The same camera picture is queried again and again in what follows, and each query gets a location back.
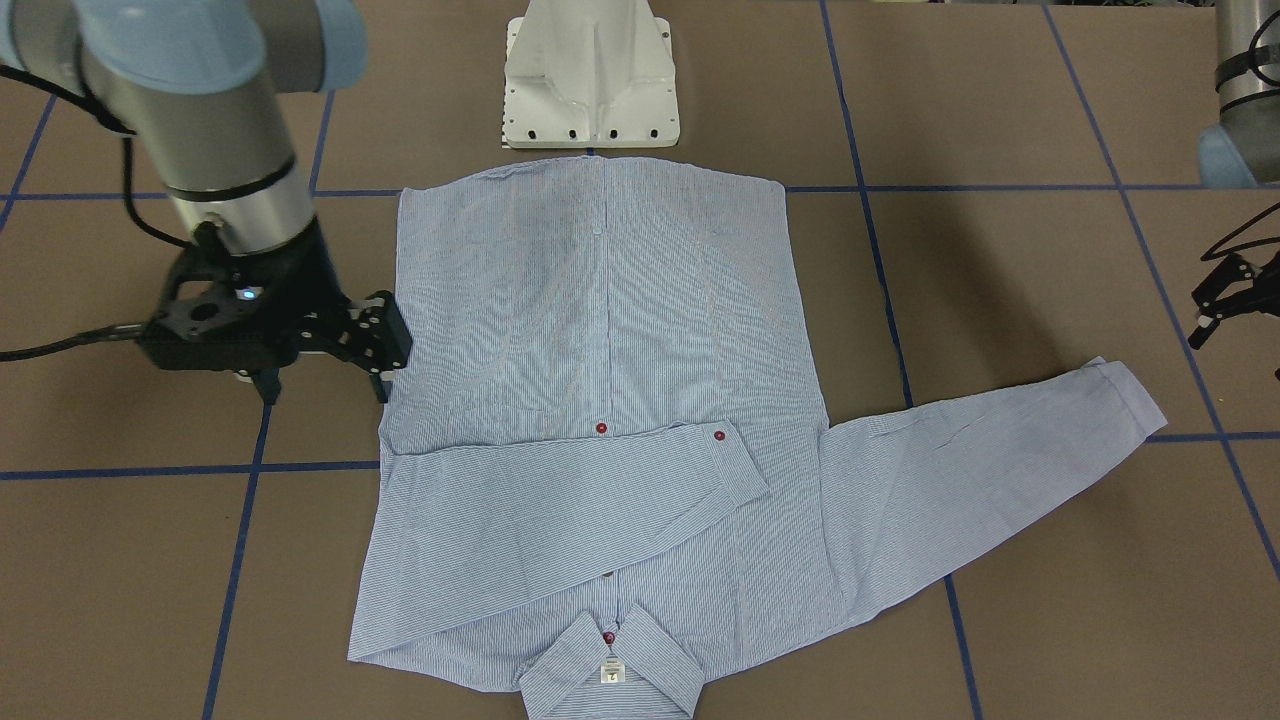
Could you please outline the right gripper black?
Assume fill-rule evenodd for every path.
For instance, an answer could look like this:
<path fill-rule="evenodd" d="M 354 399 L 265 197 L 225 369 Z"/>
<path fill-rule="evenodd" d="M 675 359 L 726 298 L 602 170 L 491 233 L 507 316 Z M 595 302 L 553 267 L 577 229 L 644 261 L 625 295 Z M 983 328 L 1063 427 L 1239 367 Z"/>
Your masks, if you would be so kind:
<path fill-rule="evenodd" d="M 230 224 L 207 218 L 180 251 L 160 302 L 137 340 L 164 370 L 255 373 L 265 406 L 282 395 L 279 369 L 301 354 L 328 354 L 367 373 L 379 404 L 384 375 L 410 364 L 413 338 L 396 296 L 356 302 L 340 288 L 319 220 L 276 249 L 233 255 Z"/>

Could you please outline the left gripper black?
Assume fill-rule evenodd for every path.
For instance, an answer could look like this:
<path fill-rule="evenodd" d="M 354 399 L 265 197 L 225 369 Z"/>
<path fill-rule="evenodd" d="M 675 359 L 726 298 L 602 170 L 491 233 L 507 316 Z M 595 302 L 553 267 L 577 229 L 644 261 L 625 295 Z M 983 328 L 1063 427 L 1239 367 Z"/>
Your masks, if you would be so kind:
<path fill-rule="evenodd" d="M 1217 322 L 1260 313 L 1279 316 L 1279 254 L 1256 265 L 1239 254 L 1229 254 L 1192 291 L 1197 311 L 1188 346 L 1201 350 L 1217 329 Z"/>

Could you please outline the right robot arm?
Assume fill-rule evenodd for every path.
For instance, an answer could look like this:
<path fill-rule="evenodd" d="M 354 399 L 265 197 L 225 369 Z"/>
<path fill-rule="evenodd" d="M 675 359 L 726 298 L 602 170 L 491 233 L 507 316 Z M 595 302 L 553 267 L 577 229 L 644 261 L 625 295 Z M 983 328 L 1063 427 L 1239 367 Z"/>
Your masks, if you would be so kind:
<path fill-rule="evenodd" d="M 410 364 L 388 291 L 340 287 L 278 99 L 353 85 L 369 58 L 351 1 L 5 1 L 3 77 L 122 141 L 122 201 L 178 249 L 142 323 L 3 354 L 136 343 L 169 372 L 232 372 L 268 406 L 303 354 L 360 368 L 380 404 Z"/>

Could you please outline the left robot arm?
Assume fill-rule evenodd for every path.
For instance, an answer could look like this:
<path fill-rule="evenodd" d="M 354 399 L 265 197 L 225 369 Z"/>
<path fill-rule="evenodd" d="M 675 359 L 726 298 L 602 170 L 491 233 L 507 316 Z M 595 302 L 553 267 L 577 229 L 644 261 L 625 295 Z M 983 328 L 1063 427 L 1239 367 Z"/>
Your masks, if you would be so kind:
<path fill-rule="evenodd" d="M 1199 133 L 1199 178 L 1210 190 L 1261 190 L 1279 178 L 1279 4 L 1219 1 L 1215 23 L 1219 61 L 1213 88 L 1219 120 Z M 1207 249 L 1201 259 L 1213 269 L 1193 290 L 1196 328 L 1187 342 L 1202 348 L 1220 325 L 1248 314 L 1279 314 L 1277 259 L 1257 264 L 1252 249 L 1277 243 L 1277 236 L 1248 238 L 1277 215 L 1272 204 Z"/>

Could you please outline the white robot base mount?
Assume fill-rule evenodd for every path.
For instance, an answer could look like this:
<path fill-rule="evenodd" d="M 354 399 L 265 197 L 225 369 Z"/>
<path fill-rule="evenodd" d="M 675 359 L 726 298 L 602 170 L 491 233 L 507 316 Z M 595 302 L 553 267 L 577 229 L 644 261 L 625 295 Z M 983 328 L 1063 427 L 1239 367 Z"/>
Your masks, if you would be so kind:
<path fill-rule="evenodd" d="M 681 129 L 672 28 L 648 1 L 532 1 L 508 22 L 504 147 L 667 149 Z"/>

